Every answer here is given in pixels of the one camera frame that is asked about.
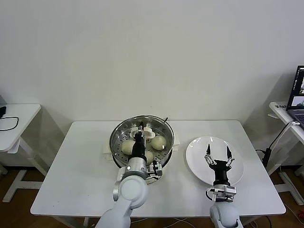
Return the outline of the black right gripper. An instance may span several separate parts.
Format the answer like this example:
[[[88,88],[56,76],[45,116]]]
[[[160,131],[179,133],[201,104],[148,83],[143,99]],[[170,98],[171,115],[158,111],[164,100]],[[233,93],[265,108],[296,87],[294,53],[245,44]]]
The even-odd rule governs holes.
[[[230,186],[227,172],[231,169],[230,166],[232,166],[232,162],[235,160],[235,158],[233,158],[229,147],[227,146],[227,161],[214,160],[211,156],[210,144],[208,144],[204,158],[207,164],[210,165],[210,168],[214,171],[215,180],[213,181],[213,185],[215,186],[222,184]]]

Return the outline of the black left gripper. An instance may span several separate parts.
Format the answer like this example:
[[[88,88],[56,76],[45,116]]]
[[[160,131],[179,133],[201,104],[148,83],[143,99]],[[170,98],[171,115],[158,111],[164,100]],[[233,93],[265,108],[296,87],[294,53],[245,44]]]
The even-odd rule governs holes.
[[[133,157],[145,158],[144,144],[146,144],[146,137],[145,137],[144,128],[145,128],[144,123],[141,122],[141,124],[139,124],[139,126],[134,131],[134,138],[142,137],[143,142],[135,141],[133,148],[132,148],[132,154],[130,155],[130,158],[133,158]]]

